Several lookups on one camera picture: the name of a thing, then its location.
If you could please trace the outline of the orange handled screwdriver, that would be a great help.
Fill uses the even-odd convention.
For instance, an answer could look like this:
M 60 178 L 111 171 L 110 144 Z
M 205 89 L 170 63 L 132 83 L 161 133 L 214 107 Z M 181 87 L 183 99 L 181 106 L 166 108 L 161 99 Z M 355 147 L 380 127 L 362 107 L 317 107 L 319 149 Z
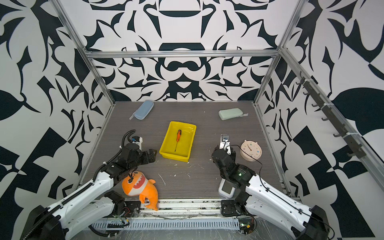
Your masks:
M 178 130 L 178 132 L 177 132 L 177 138 L 176 138 L 175 152 L 176 152 L 176 150 L 177 150 L 178 143 L 180 142 L 181 135 L 182 135 L 182 130 Z

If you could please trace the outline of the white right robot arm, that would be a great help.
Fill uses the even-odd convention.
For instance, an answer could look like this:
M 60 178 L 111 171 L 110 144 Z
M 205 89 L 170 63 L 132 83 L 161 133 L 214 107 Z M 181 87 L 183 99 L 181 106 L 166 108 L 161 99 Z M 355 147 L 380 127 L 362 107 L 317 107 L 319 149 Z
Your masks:
M 235 205 L 241 215 L 260 217 L 296 240 L 330 240 L 335 233 L 319 206 L 304 205 L 264 181 L 245 165 L 236 163 L 236 153 L 216 147 L 212 160 L 222 180 L 240 193 Z

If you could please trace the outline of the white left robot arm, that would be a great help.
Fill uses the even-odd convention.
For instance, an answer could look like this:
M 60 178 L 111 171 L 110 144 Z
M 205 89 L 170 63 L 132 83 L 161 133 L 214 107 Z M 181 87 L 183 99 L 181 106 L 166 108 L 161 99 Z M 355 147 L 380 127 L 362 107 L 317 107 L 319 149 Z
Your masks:
M 124 215 L 128 210 L 125 198 L 113 187 L 125 178 L 132 180 L 139 166 L 155 162 L 157 156 L 156 150 L 142 150 L 143 139 L 135 132 L 124 134 L 119 151 L 97 168 L 91 180 L 54 204 L 33 209 L 21 239 L 70 240 L 86 228 L 100 236 L 92 226 L 97 220 Z

